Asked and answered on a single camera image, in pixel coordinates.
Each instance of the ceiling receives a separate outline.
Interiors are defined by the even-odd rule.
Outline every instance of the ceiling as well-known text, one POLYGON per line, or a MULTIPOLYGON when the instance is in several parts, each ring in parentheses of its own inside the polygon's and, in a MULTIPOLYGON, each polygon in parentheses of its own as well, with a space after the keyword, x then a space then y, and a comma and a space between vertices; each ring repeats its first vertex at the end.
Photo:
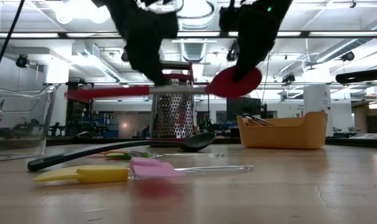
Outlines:
MULTIPOLYGON (((192 0, 192 3, 199 4, 204 0, 192 0)), ((19 1, 0 1, 0 32, 7 32, 16 13, 19 1)), ((217 0, 216 10, 208 18, 211 23, 202 30, 219 30, 218 11, 221 6, 227 6, 229 0, 217 0)), ((343 0, 294 0, 289 9, 281 30, 372 30, 377 21, 377 0, 356 1, 356 7, 351 9, 352 1, 343 0)), ((116 31, 111 19, 104 23, 97 24, 87 16, 83 15, 85 7, 74 10, 80 13, 78 18, 74 18, 68 24, 58 21, 60 16, 56 15, 57 9, 62 6, 61 1, 27 1, 24 5, 15 32, 98 32, 116 31)), ((181 4, 180 0, 173 2, 176 7, 181 4)), ((160 5, 152 9, 163 10, 160 5)), ((187 22, 181 21, 180 25, 186 23, 196 23, 194 19, 187 22)), ((207 43, 203 60, 203 71, 195 74, 199 81, 210 80, 218 72, 234 65, 227 62, 226 53, 233 43, 233 39, 208 39, 212 43, 207 43)), ((124 63, 120 59, 125 45, 122 39, 86 39, 86 46, 95 44, 100 49, 100 59, 125 82, 148 82, 140 73, 131 69, 129 63, 124 63)), ((293 73, 297 81, 303 80, 303 73, 307 71, 306 66, 302 66, 302 61, 312 61, 313 57, 324 54, 332 48, 342 46, 353 41, 351 39, 277 39, 276 44, 269 55, 268 62, 263 62, 258 67, 263 71, 264 80, 267 82, 281 82, 282 77, 288 73, 293 73)), ((84 63, 76 55, 72 54, 71 45, 74 40, 11 40, 10 46, 14 47, 46 47, 69 61, 73 68, 70 71, 71 77, 83 77, 87 80, 97 82, 104 81, 104 73, 90 63, 84 63)), ((164 60, 182 60, 183 44, 175 43, 172 40, 164 40, 161 47, 161 54, 164 60)), ((343 63, 340 60, 330 60, 327 63, 317 65, 317 69, 328 71, 331 81, 334 76, 344 72, 354 72, 377 68, 377 39, 369 40, 363 45, 356 45, 352 52, 355 59, 351 62, 343 63)), ((316 82, 316 77, 309 78, 307 82, 316 82)))

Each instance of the wooden table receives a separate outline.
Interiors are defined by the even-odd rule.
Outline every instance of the wooden table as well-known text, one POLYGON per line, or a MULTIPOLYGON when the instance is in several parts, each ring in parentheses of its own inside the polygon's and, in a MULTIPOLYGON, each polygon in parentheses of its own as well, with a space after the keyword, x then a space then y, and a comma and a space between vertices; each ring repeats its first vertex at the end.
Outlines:
MULTIPOLYGON (((110 184, 33 184, 37 174, 27 172, 26 161, 0 162, 0 223, 377 223, 377 149, 212 145, 203 151, 226 157, 162 160, 176 167, 252 164, 255 170, 110 184)), ((64 165, 83 164, 122 163, 84 158, 64 165)))

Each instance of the orange basket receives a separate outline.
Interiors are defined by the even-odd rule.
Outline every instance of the orange basket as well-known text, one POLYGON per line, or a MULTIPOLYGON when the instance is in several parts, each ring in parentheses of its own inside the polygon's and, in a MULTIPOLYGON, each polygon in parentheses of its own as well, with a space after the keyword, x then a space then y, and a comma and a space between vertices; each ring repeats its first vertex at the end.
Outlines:
POLYGON ((275 126, 237 116, 241 143, 245 147, 319 149, 325 145, 327 114, 308 112, 301 118, 266 119, 275 126))

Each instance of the red spatula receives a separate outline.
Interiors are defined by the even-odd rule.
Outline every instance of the red spatula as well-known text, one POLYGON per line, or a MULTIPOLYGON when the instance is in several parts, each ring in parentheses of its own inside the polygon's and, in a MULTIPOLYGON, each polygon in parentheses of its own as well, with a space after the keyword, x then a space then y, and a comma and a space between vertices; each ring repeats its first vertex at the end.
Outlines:
POLYGON ((68 97, 73 99, 90 99, 117 96, 147 96, 165 94, 212 94, 224 98, 237 98, 256 89, 262 80, 262 73, 254 68, 239 82, 233 82, 235 67, 220 72, 205 88, 190 86, 133 86, 129 88, 107 88, 99 90, 70 90, 68 97))

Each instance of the red handle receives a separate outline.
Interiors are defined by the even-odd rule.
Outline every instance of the red handle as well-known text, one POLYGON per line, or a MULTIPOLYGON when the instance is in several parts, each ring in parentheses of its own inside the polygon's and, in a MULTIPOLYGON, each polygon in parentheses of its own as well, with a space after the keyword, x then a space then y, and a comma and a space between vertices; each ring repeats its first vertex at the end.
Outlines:
POLYGON ((69 90, 69 99, 91 99, 116 96, 148 96, 148 86, 133 86, 129 88, 104 88, 98 90, 69 90))

